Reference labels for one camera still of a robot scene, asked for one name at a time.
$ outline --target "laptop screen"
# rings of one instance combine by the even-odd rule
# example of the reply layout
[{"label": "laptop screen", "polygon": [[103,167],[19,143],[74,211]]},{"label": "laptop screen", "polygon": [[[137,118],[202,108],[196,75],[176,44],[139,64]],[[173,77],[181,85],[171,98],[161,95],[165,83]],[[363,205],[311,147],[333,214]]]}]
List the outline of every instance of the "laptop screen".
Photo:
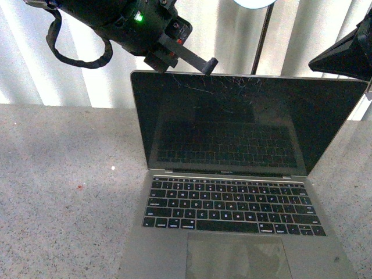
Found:
[{"label": "laptop screen", "polygon": [[135,71],[150,169],[308,175],[366,83]]}]

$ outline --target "silver laptop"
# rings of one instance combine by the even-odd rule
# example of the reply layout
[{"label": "silver laptop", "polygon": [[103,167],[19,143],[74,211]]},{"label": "silver laptop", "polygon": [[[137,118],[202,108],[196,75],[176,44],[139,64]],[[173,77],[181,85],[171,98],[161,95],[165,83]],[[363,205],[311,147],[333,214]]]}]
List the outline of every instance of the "silver laptop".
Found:
[{"label": "silver laptop", "polygon": [[307,175],[353,80],[135,71],[148,163],[118,278],[357,278]]}]

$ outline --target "black key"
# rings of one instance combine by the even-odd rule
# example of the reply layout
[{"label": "black key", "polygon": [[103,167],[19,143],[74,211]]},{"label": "black key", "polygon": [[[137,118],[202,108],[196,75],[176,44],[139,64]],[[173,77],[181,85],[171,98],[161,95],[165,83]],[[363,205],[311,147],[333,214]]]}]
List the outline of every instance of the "black key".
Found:
[{"label": "black key", "polygon": [[175,190],[168,190],[167,191],[167,198],[175,198],[177,196],[177,191]]},{"label": "black key", "polygon": [[145,217],[144,222],[142,223],[144,227],[153,227],[155,225],[155,218]]},{"label": "black key", "polygon": [[153,181],[151,188],[154,189],[160,189],[162,187],[162,182],[161,181]]},{"label": "black key", "polygon": [[289,234],[301,234],[297,225],[288,224],[287,229]]},{"label": "black key", "polygon": [[273,195],[280,195],[280,189],[277,187],[270,187],[270,193]]},{"label": "black key", "polygon": [[210,193],[209,192],[201,192],[200,193],[200,199],[210,199]]},{"label": "black key", "polygon": [[280,214],[280,216],[283,223],[293,223],[293,219],[290,214]]},{"label": "black key", "polygon": [[172,214],[171,208],[146,208],[146,216],[151,217],[170,217]]},{"label": "black key", "polygon": [[268,195],[268,196],[266,196],[266,198],[267,198],[267,202],[278,203],[278,198],[276,196]]},{"label": "black key", "polygon": [[204,209],[213,209],[213,202],[212,201],[203,201],[203,208]]},{"label": "black key", "polygon": [[207,184],[205,191],[215,192],[216,186],[214,184]]},{"label": "black key", "polygon": [[258,233],[257,223],[235,221],[198,220],[196,229],[203,231],[231,231],[236,233]]},{"label": "black key", "polygon": [[312,230],[300,230],[302,235],[314,235]]},{"label": "black key", "polygon": [[167,181],[168,178],[165,178],[165,177],[154,177],[153,178],[155,181]]},{"label": "black key", "polygon": [[247,186],[238,186],[238,192],[239,193],[247,193],[248,187]]},{"label": "black key", "polygon": [[261,211],[260,210],[260,205],[258,203],[253,203],[253,202],[249,203],[249,209],[251,211]]},{"label": "black key", "polygon": [[217,185],[216,186],[217,192],[226,192],[226,185]]},{"label": "black key", "polygon": [[175,182],[175,183],[173,183],[173,189],[174,190],[183,190],[184,189],[184,184],[179,183],[179,182]]},{"label": "black key", "polygon": [[289,203],[289,199],[287,196],[278,196],[279,203]]},{"label": "black key", "polygon": [[220,202],[220,201],[214,202],[214,209],[224,210],[225,208],[226,208],[225,202]]},{"label": "black key", "polygon": [[188,199],[181,199],[180,208],[190,208],[190,201]]},{"label": "black key", "polygon": [[233,195],[231,193],[223,193],[222,194],[222,200],[223,201],[232,201]]},{"label": "black key", "polygon": [[191,208],[202,208],[202,201],[191,201]]},{"label": "black key", "polygon": [[153,198],[164,198],[165,194],[165,190],[151,189],[150,191],[150,196]]},{"label": "black key", "polygon": [[189,199],[199,199],[199,192],[196,191],[190,191],[188,193],[188,198]]},{"label": "black key", "polygon": [[311,205],[312,204],[309,197],[307,197],[307,196],[300,196],[300,201],[303,205]]},{"label": "black key", "polygon": [[256,195],[256,201],[257,202],[266,202],[266,196],[265,195]]},{"label": "black key", "polygon": [[316,214],[314,207],[306,205],[295,205],[298,214]]},{"label": "black key", "polygon": [[274,226],[273,224],[259,224],[258,227],[260,228],[261,233],[269,233],[273,234],[274,233]]},{"label": "black key", "polygon": [[298,196],[289,196],[289,202],[293,205],[300,205],[301,201]]},{"label": "black key", "polygon": [[251,193],[251,194],[258,194],[259,191],[258,191],[258,187],[257,186],[248,186],[248,191]]},{"label": "black key", "polygon": [[298,224],[320,225],[320,220],[315,215],[293,214],[293,220]]},{"label": "black key", "polygon": [[198,219],[208,219],[208,210],[198,209],[196,211],[196,218],[198,218]]},{"label": "black key", "polygon": [[269,218],[267,217],[267,213],[257,213],[257,220],[258,222],[268,222]]},{"label": "black key", "polygon": [[238,210],[244,210],[244,211],[249,210],[248,204],[246,202],[238,202],[237,205],[238,205]]},{"label": "black key", "polygon": [[295,207],[293,205],[284,205],[283,207],[286,213],[296,213]]},{"label": "black key", "polygon": [[318,236],[326,235],[326,232],[321,226],[312,226],[312,229],[313,229],[314,235],[318,235]]},{"label": "black key", "polygon": [[269,213],[269,220],[272,223],[280,223],[280,215],[277,213]]},{"label": "black key", "polygon": [[244,201],[244,195],[243,194],[233,194],[232,197],[237,202],[243,202]]},{"label": "black key", "polygon": [[156,199],[156,198],[149,198],[147,202],[148,206],[157,206],[160,208],[165,208],[167,206],[167,199]]},{"label": "black key", "polygon": [[233,215],[230,211],[221,211],[221,219],[222,220],[232,220]]},{"label": "black key", "polygon": [[177,198],[178,199],[187,199],[188,192],[187,191],[178,191]]},{"label": "black key", "polygon": [[258,187],[261,194],[269,194],[269,188],[268,187]]},{"label": "black key", "polygon": [[220,201],[222,200],[222,194],[221,193],[212,193],[211,199],[214,201]]},{"label": "black key", "polygon": [[168,219],[166,218],[156,218],[155,227],[157,228],[166,228]]},{"label": "black key", "polygon": [[195,209],[185,209],[185,218],[195,219],[196,211]]},{"label": "black key", "polygon": [[195,229],[195,220],[182,219],[181,220],[181,228],[186,228],[186,229],[189,229],[189,230],[194,230]]},{"label": "black key", "polygon": [[184,210],[179,209],[179,208],[174,208],[172,217],[183,218],[184,217]]},{"label": "black key", "polygon": [[275,224],[274,225],[275,232],[277,234],[287,234],[287,228],[285,227],[285,224]]},{"label": "black key", "polygon": [[234,211],[232,213],[232,218],[235,221],[244,221],[244,213],[243,212],[240,212],[240,211]]},{"label": "black key", "polygon": [[194,190],[194,183],[186,183],[184,185],[184,190]]},{"label": "black key", "polygon": [[244,216],[245,216],[245,220],[246,221],[256,221],[257,218],[256,218],[256,213],[254,212],[244,212]]},{"label": "black key", "polygon": [[215,219],[218,220],[220,218],[220,212],[216,210],[210,210],[209,211],[209,216],[210,219]]},{"label": "black key", "polygon": [[197,191],[204,191],[205,190],[205,185],[204,184],[195,184],[195,190]]},{"label": "black key", "polygon": [[168,200],[168,207],[169,208],[177,208],[180,204],[180,201],[178,199],[169,199]]},{"label": "black key", "polygon": [[162,188],[163,189],[172,189],[173,183],[172,182],[163,182]]},{"label": "black key", "polygon": [[284,212],[283,205],[271,205],[273,212],[282,213]]},{"label": "black key", "polygon": [[227,210],[237,210],[237,203],[236,202],[226,202],[226,209]]},{"label": "black key", "polygon": [[168,228],[180,228],[180,219],[169,218]]},{"label": "black key", "polygon": [[230,193],[236,193],[238,192],[238,187],[235,185],[227,185],[226,186],[226,191]]},{"label": "black key", "polygon": [[291,189],[289,188],[283,187],[283,188],[280,188],[280,191],[282,195],[292,195]]},{"label": "black key", "polygon": [[307,196],[307,192],[304,188],[293,188],[292,193],[296,196]]},{"label": "black key", "polygon": [[256,195],[254,194],[244,194],[244,199],[246,202],[255,202],[256,201]]},{"label": "black key", "polygon": [[261,203],[261,211],[271,212],[271,205],[269,203]]}]

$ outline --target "vertical blind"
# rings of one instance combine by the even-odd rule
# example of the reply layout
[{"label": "vertical blind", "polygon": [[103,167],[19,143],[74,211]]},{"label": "vertical blind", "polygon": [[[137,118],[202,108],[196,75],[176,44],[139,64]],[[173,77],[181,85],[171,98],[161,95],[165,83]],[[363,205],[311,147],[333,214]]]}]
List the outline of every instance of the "vertical blind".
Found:
[{"label": "vertical blind", "polygon": [[[278,0],[257,74],[338,77],[312,72],[307,64],[355,29],[370,4],[370,0]],[[178,0],[176,8],[194,28],[185,46],[205,60],[216,57],[214,73],[251,72],[266,8],[249,10],[233,0]],[[62,54],[86,61],[102,55],[103,42],[89,27],[63,12],[62,17],[57,41]],[[131,56],[113,42],[113,59],[103,68],[65,65],[45,41],[52,15],[22,0],[1,0],[0,18],[0,103],[134,107],[130,73],[151,69],[144,58]],[[181,60],[174,70],[196,72]],[[362,118],[369,103],[363,98],[356,119]]]}]

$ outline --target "speckled gray surface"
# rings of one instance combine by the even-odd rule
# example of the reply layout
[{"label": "speckled gray surface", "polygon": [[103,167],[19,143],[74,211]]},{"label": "speckled gray surface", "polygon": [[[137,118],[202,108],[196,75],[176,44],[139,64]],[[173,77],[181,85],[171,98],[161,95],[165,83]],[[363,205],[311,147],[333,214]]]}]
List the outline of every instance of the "speckled gray surface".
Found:
[{"label": "speckled gray surface", "polygon": [[[371,135],[348,123],[310,176],[360,279]],[[113,278],[145,172],[133,110],[0,105],[0,278]]]}]

